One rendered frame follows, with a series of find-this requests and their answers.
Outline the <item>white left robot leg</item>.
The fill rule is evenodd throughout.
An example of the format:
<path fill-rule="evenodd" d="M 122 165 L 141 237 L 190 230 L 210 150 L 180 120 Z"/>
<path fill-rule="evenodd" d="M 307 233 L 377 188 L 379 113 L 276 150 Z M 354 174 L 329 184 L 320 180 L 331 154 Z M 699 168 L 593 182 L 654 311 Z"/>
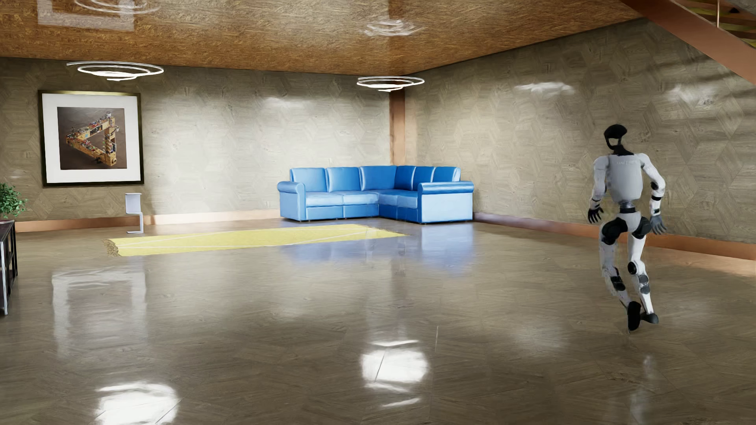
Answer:
<path fill-rule="evenodd" d="M 640 260 L 645 236 L 637 232 L 642 221 L 639 212 L 620 213 L 613 220 L 600 228 L 600 266 L 610 293 L 618 296 L 628 316 L 628 330 L 637 330 L 640 323 L 641 304 L 633 301 L 621 279 L 619 269 L 615 266 L 617 240 L 622 233 L 628 232 L 628 270 L 634 276 L 634 283 L 639 289 L 639 276 L 645 272 Z"/>

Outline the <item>white robot leg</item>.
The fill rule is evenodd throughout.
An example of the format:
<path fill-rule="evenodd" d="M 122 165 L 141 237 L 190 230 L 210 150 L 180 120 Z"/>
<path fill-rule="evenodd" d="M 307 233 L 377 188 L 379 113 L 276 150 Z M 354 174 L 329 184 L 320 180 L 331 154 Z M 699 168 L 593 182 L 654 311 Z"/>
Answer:
<path fill-rule="evenodd" d="M 600 266 L 610 293 L 618 296 L 628 316 L 628 330 L 637 330 L 640 323 L 641 304 L 633 301 L 621 279 L 619 269 L 615 266 L 617 240 L 622 233 L 628 232 L 628 270 L 634 276 L 634 283 L 639 289 L 639 276 L 645 272 L 640 260 L 645 236 L 637 232 L 642 221 L 639 212 L 620 213 L 613 220 L 600 228 Z"/>
<path fill-rule="evenodd" d="M 635 331 L 641 321 L 658 323 L 658 316 L 654 313 L 650 297 L 649 277 L 645 263 L 641 259 L 646 236 L 651 231 L 651 223 L 640 212 L 623 215 L 623 218 L 628 224 L 628 271 L 640 297 L 639 303 L 630 301 L 627 307 L 628 329 Z"/>

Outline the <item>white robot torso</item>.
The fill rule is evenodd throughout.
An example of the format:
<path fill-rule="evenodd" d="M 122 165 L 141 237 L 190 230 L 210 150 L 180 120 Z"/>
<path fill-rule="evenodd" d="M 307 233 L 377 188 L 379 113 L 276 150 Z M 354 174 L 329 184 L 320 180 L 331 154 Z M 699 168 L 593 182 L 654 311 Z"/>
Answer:
<path fill-rule="evenodd" d="M 635 201 L 643 192 L 643 160 L 641 155 L 607 156 L 606 168 L 607 188 L 612 200 L 618 204 L 619 213 L 635 213 Z"/>

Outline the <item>white right robot leg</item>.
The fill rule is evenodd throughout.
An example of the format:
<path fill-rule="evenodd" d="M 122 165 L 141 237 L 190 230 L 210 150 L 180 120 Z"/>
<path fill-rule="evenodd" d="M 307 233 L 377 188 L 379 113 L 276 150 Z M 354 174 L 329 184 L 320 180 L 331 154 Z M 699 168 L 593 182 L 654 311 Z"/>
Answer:
<path fill-rule="evenodd" d="M 640 297 L 639 303 L 630 301 L 627 307 L 628 329 L 635 331 L 641 321 L 658 323 L 658 316 L 654 313 L 650 297 L 649 277 L 645 263 L 641 259 L 646 236 L 651 231 L 651 223 L 640 212 L 623 215 L 623 218 L 628 224 L 628 271 Z"/>

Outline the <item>black robot head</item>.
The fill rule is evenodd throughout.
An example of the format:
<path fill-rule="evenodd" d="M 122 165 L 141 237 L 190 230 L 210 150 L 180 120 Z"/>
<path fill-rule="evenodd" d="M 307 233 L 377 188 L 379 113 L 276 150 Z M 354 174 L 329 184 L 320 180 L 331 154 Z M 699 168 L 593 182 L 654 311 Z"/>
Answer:
<path fill-rule="evenodd" d="M 608 148 L 612 151 L 624 150 L 624 146 L 621 144 L 622 138 L 627 134 L 627 128 L 622 124 L 613 124 L 605 129 L 603 132 L 604 139 Z M 616 139 L 617 143 L 612 144 L 610 139 Z"/>

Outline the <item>wooden staircase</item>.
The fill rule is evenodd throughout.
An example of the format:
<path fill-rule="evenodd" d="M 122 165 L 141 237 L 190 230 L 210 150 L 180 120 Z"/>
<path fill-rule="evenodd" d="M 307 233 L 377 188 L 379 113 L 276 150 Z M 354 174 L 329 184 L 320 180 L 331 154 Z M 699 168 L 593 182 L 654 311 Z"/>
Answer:
<path fill-rule="evenodd" d="M 756 48 L 745 37 L 756 33 L 728 32 L 675 0 L 620 0 L 717 63 L 756 85 Z"/>

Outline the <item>wooden corner pillar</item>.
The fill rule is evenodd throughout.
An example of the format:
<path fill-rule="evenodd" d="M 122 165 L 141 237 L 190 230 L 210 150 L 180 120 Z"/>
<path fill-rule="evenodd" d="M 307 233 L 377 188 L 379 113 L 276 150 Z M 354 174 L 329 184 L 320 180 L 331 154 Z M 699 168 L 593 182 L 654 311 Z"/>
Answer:
<path fill-rule="evenodd" d="M 404 91 L 389 93 L 389 137 L 391 161 L 395 166 L 404 165 L 407 161 L 405 138 L 405 96 Z"/>

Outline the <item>blue corner sofa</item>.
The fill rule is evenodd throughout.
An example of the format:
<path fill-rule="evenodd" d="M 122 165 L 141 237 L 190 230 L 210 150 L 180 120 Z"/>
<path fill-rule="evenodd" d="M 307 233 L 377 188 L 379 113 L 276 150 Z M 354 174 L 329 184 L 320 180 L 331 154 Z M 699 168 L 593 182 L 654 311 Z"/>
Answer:
<path fill-rule="evenodd" d="M 383 217 L 420 224 L 473 219 L 471 181 L 452 166 L 292 168 L 278 183 L 280 215 L 294 221 Z"/>

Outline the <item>yellow rug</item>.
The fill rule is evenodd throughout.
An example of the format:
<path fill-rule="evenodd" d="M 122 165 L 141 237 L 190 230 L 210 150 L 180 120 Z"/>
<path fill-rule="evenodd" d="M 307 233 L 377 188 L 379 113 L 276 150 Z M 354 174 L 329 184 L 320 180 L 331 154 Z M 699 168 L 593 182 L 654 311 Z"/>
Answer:
<path fill-rule="evenodd" d="M 402 233 L 376 227 L 342 224 L 214 231 L 183 235 L 123 237 L 106 239 L 104 240 L 104 246 L 110 256 L 127 257 L 333 243 L 401 236 Z"/>

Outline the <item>small white side chair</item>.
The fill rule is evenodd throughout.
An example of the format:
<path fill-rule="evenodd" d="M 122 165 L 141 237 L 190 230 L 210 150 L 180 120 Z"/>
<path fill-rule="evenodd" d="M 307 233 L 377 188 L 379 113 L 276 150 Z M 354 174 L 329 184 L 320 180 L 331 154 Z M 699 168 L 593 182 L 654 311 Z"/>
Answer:
<path fill-rule="evenodd" d="M 126 201 L 126 214 L 132 216 L 138 216 L 138 231 L 127 231 L 129 234 L 143 234 L 144 233 L 144 213 L 141 209 L 141 193 L 131 192 L 125 194 Z"/>

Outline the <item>green potted plant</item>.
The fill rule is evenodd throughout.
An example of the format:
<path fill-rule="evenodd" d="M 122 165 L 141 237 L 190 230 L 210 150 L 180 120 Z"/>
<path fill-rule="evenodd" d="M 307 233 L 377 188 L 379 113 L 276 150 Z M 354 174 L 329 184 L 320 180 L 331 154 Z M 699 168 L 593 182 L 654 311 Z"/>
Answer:
<path fill-rule="evenodd" d="M 13 185 L 0 182 L 0 219 L 18 217 L 26 210 L 26 202 Z"/>

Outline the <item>black side table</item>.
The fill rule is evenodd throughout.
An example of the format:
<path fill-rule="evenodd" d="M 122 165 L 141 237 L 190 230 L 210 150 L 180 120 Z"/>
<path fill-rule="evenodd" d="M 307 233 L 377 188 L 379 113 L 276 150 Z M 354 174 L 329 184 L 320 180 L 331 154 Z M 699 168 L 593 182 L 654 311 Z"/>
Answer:
<path fill-rule="evenodd" d="M 15 221 L 0 220 L 0 314 L 7 315 L 18 276 Z"/>

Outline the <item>framed wall picture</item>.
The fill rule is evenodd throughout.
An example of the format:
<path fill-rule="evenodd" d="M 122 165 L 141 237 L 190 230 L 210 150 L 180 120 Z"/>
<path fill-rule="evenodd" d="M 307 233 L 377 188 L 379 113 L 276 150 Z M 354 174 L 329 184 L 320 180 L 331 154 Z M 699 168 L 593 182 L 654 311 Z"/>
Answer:
<path fill-rule="evenodd" d="M 141 95 L 38 91 L 44 187 L 143 185 Z"/>

